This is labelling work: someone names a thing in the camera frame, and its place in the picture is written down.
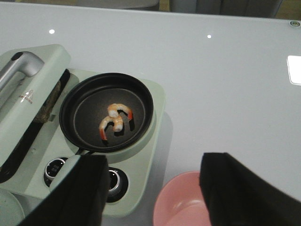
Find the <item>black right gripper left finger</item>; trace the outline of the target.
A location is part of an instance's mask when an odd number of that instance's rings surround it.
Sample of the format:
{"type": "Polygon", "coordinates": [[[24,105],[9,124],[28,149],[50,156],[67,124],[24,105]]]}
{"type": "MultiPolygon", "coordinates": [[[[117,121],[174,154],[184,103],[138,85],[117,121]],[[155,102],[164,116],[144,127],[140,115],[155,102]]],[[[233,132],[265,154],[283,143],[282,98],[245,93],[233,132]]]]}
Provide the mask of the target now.
{"type": "Polygon", "coordinates": [[[107,158],[81,155],[21,226],[99,226],[110,186],[107,158]]]}

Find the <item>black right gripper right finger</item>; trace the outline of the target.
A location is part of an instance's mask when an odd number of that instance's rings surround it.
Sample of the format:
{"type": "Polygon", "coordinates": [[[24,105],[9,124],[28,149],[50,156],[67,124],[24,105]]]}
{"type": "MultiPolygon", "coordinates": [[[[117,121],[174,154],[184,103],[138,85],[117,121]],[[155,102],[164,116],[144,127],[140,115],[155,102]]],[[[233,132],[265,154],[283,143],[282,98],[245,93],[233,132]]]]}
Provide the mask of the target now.
{"type": "Polygon", "coordinates": [[[213,226],[299,226],[301,203],[228,153],[205,153],[199,185],[213,226]]]}

